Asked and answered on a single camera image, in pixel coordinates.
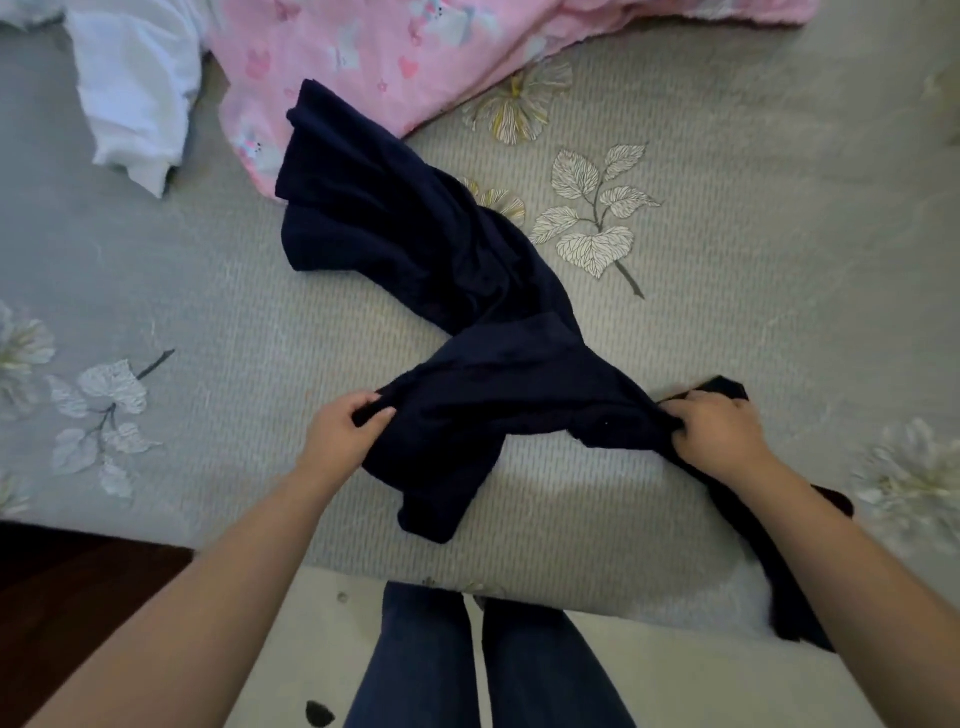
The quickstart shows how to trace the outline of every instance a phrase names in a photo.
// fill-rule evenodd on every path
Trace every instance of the left hand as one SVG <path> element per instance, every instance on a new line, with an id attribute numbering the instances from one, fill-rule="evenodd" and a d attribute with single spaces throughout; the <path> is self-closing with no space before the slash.
<path id="1" fill-rule="evenodd" d="M 395 409 L 387 407 L 362 427 L 356 426 L 351 415 L 379 399 L 376 392 L 351 392 L 321 407 L 307 429 L 295 472 L 338 490 L 361 466 L 396 414 Z"/>

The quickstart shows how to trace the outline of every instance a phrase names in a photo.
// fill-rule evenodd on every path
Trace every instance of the leg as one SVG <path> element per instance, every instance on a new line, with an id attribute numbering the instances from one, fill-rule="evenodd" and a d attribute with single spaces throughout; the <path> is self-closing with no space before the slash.
<path id="1" fill-rule="evenodd" d="M 387 584 L 383 627 L 345 728 L 480 728 L 464 599 Z"/>
<path id="2" fill-rule="evenodd" d="M 563 612 L 489 599 L 483 651 L 495 728 L 636 728 Z"/>

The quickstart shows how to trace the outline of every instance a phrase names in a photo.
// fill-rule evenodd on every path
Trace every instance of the pink fabric with bunny print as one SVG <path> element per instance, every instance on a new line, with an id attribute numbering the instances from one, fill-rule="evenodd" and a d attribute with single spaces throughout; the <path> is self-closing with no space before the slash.
<path id="1" fill-rule="evenodd" d="M 208 44 L 230 81 L 220 118 L 257 188 L 274 197 L 314 79 L 397 136 L 524 65 L 635 18 L 802 24 L 819 0 L 219 0 Z"/>

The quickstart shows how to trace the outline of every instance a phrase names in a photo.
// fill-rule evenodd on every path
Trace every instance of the hand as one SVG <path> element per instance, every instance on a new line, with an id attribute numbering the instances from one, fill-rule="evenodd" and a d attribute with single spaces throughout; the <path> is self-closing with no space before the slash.
<path id="1" fill-rule="evenodd" d="M 362 427 L 356 426 L 350 416 L 379 399 L 376 392 L 351 392 L 317 410 L 295 473 L 338 490 L 360 467 L 396 414 L 395 409 L 387 407 Z"/>
<path id="2" fill-rule="evenodd" d="M 729 487 L 779 462 L 763 439 L 756 407 L 746 400 L 695 390 L 685 400 L 668 400 L 660 406 L 684 421 L 684 428 L 673 435 L 677 453 Z"/>

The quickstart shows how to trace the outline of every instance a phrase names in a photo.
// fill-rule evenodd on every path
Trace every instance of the navy blue shirt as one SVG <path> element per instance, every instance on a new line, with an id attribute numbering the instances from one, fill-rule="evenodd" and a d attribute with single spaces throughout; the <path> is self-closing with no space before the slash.
<path id="1" fill-rule="evenodd" d="M 360 425 L 397 410 L 364 468 L 404 494 L 405 530 L 449 541 L 507 435 L 566 430 L 590 448 L 653 450 L 703 482 L 754 549 L 777 634 L 830 648 L 759 521 L 680 459 L 671 435 L 682 423 L 587 347 L 563 286 L 522 231 L 316 82 L 304 82 L 288 118 L 276 195 L 289 203 L 290 264 L 359 271 L 451 336 L 354 417 Z M 747 397 L 723 377 L 701 389 Z M 821 493 L 852 513 L 845 497 Z"/>

